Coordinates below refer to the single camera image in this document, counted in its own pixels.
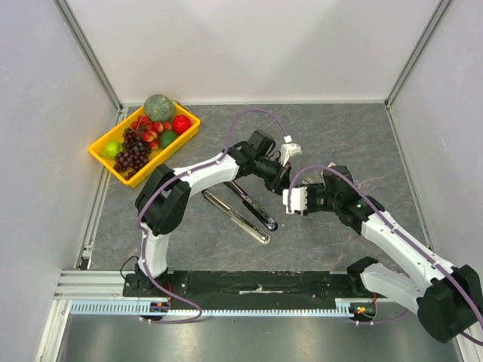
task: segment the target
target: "gray table surface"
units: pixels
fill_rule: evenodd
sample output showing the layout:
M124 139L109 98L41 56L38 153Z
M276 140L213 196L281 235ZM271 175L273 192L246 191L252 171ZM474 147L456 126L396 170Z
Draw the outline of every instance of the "gray table surface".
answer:
M402 308L378 305L380 320ZM57 362L461 362L455 341L436 342L409 314L356 327L345 318L215 317L148 325L135 316L70 315Z
M346 165L360 188L375 197L416 238L423 232L408 181L382 104L311 104L269 106L192 106L202 120L200 132L166 161L184 167L216 155L226 144L229 125L240 112L262 108L277 114L303 156L291 160L292 176L309 164L334 162ZM233 139L247 140L257 128L272 134L278 145L282 133L276 122L263 114L245 116ZM321 179L317 171L308 176ZM141 187L132 189L111 177L97 229L92 269L117 269L140 253L134 200ZM243 187L277 221L268 245L259 244L201 195L191 198L184 220L174 231L168 249L173 270L332 270L342 271L354 261L372 256L390 268L395 263L378 247L341 225L335 215L286 215L281 198L273 195L255 176L239 180ZM220 185L213 192L261 224L241 201Z

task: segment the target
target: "tomato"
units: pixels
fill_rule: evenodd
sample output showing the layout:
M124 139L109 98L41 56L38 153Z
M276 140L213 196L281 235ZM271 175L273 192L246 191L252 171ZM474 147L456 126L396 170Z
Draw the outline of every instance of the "tomato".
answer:
M171 122L173 131L177 134L183 134L191 127L191 121L185 115L177 115Z

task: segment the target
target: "melon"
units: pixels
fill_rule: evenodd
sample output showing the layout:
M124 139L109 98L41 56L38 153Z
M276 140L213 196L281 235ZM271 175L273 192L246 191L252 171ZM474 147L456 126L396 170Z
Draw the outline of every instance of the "melon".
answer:
M162 94L153 94L144 102L144 113L153 122L171 123L174 117L174 104Z

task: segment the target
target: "grape bunch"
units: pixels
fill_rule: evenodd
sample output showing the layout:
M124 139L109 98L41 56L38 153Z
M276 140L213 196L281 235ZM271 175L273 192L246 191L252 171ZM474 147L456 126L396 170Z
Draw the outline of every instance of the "grape bunch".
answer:
M114 170L124 172L128 168L132 168L132 171L125 176L125 179L129 180L149 162L148 154L151 153L151 149L143 141L142 136L135 134L130 128L127 128L122 136L124 137L122 143L124 151L114 157Z

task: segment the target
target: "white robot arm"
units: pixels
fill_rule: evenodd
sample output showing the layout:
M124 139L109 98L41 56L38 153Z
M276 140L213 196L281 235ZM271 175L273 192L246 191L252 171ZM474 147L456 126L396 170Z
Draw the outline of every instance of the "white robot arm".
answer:
M271 159L269 152L274 142L270 135L257 130L247 142L229 148L224 158L220 154L191 167L172 170L161 165L156 168L136 200L139 211L161 185L169 179L176 180L167 190L169 195L157 196L143 215L148 235L146 260L140 259L136 267L141 280L146 278L146 263L153 278L161 278L167 271L166 252L170 234L183 219L189 198L218 183L254 174L264 179L267 190L283 196L289 213L307 215L319 211L334 212L342 224L375 243L405 272L405 275L396 273L377 260L365 257L347 269L355 291L379 293L403 305L415 313L429 334L440 342L447 342L476 322L475 314L445 274L457 280L481 311L483 297L478 274L467 265L456 268L437 256L406 232L383 205L369 197L367 200L377 208L375 212L335 173L324 172L323 183L293 188L289 207L291 164L288 158L299 154L300 147L293 143L285 144L281 157ZM352 182L352 176L345 166L334 165L332 168ZM176 178L176 175L182 174L179 179ZM149 278L144 281L145 285L149 282Z
M391 271L377 260L365 257L347 268L357 288L384 295L412 311L428 333L440 342L449 341L477 321L446 276L452 276L481 311L481 285L472 268L467 265L457 268L436 255L404 230L383 205L367 197L377 208L377 212L374 211L356 190L349 187L346 180L352 183L352 176L347 167L328 167L323 176L324 183L293 188L290 207L289 190L284 190L283 203L287 212L302 215L334 212L342 224L375 243L404 271Z

